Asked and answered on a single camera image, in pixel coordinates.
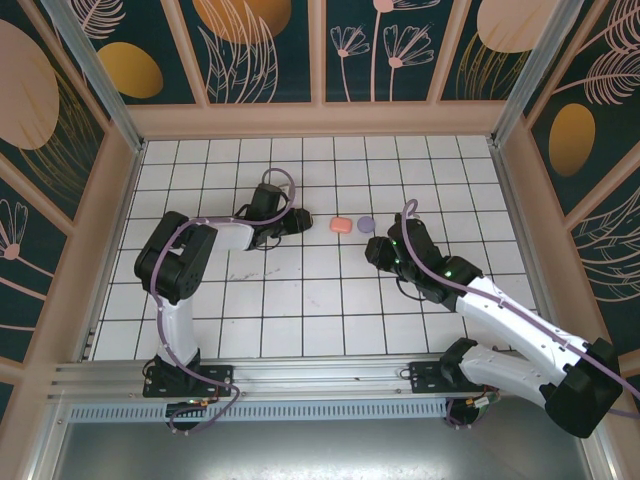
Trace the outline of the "art panel pink flowers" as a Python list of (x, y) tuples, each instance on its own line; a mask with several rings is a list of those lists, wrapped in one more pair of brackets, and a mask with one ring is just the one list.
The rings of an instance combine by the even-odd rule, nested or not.
[(453, 0), (327, 0), (326, 100), (422, 101)]

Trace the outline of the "art panel orange circle blades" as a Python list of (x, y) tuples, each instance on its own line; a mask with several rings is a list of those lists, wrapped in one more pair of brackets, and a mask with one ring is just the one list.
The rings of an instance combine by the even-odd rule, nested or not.
[(210, 104), (311, 101), (309, 0), (178, 0)]

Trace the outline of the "art panel pink leaf lines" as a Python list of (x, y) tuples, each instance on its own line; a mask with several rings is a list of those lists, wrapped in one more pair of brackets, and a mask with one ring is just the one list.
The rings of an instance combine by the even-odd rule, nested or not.
[(640, 167), (572, 230), (572, 237), (617, 353), (640, 349)]

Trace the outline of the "art panel pale circle grass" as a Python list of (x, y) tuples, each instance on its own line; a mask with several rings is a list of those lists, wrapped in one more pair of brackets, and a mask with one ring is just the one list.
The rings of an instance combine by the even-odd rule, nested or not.
[(482, 0), (471, 0), (442, 101), (502, 101), (510, 95), (531, 51), (503, 53), (480, 39), (477, 16)]

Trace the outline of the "grey metal sheet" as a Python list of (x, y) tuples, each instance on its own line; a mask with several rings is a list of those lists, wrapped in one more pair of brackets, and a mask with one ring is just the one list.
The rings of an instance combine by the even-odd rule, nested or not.
[(160, 424), (75, 424), (54, 480), (592, 480), (578, 443), (517, 420), (238, 422), (194, 436)]

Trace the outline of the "art panel feathers gold oval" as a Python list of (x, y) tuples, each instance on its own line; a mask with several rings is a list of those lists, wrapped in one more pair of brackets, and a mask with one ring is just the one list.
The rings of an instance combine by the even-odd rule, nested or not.
[(640, 142), (640, 0), (606, 0), (531, 132), (564, 214)]

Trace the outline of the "art panel large pale circle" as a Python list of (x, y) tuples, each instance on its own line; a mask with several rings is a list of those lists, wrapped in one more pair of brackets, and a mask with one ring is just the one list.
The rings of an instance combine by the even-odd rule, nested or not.
[(73, 220), (103, 139), (20, 6), (0, 11), (0, 155)]

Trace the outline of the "art panel single flower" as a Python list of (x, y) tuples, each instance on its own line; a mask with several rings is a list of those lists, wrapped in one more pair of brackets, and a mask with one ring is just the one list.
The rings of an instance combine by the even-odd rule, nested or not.
[(66, 240), (0, 179), (0, 357), (24, 361)]

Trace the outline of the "aluminium side rail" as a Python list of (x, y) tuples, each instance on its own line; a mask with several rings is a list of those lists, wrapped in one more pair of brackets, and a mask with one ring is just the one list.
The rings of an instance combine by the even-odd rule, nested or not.
[(553, 303), (551, 292), (546, 285), (540, 257), (534, 244), (532, 230), (528, 220), (525, 218), (524, 207), (516, 191), (516, 185), (512, 179), (505, 157), (501, 149), (493, 143), (489, 143), (489, 152), (522, 256), (525, 273), (527, 274), (532, 289), (532, 296), (538, 315), (558, 328), (563, 327), (563, 323)]
[(96, 327), (101, 320), (102, 311), (106, 302), (105, 298), (108, 295), (110, 278), (117, 261), (119, 242), (124, 231), (128, 208), (131, 205), (140, 174), (146, 145), (146, 142), (142, 143), (140, 149), (132, 157), (131, 165), (128, 167), (117, 209), (114, 211), (114, 217), (110, 223), (107, 243), (100, 260), (99, 269), (97, 270), (90, 301), (87, 304), (87, 310), (80, 327), (79, 337), (73, 353), (73, 363), (83, 362), (85, 354), (91, 351)]

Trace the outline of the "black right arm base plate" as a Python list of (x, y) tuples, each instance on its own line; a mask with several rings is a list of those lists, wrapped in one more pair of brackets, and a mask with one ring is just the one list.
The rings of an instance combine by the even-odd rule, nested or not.
[(409, 382), (414, 394), (470, 394), (479, 396), (484, 385), (474, 384), (463, 378), (452, 383), (445, 378), (439, 361), (416, 361), (408, 364)]

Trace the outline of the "aluminium mounting rail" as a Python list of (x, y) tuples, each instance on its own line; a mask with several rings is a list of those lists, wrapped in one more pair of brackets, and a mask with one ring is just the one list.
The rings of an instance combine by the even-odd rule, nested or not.
[[(408, 364), (437, 361), (433, 356), (356, 356), (205, 361), (233, 367), (231, 384), (246, 400), (338, 400), (408, 397)], [(143, 361), (90, 361), (55, 368), (47, 399), (67, 402), (142, 401)], [(496, 380), (478, 385), (496, 387)], [(470, 394), (421, 394), (424, 397)]]

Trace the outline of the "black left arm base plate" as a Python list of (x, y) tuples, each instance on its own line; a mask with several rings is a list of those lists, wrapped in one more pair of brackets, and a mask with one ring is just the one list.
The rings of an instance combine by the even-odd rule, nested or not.
[(172, 365), (146, 368), (142, 396), (144, 398), (205, 398), (229, 397), (229, 385), (233, 381), (233, 367), (230, 365), (204, 366), (200, 375), (222, 386), (194, 378)]

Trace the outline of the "aluminium corner post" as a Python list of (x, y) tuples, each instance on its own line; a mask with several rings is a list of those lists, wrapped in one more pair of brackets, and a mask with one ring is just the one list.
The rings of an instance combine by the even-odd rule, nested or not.
[(114, 87), (96, 50), (82, 31), (72, 8), (66, 0), (41, 0), (53, 24), (68, 45), (76, 61), (87, 75), (111, 119), (134, 153), (142, 150), (143, 139), (129, 115), (121, 95)]
[(494, 149), (499, 149), (509, 138), (579, 16), (583, 4), (584, 0), (559, 0), (552, 11), (491, 132), (489, 145)]

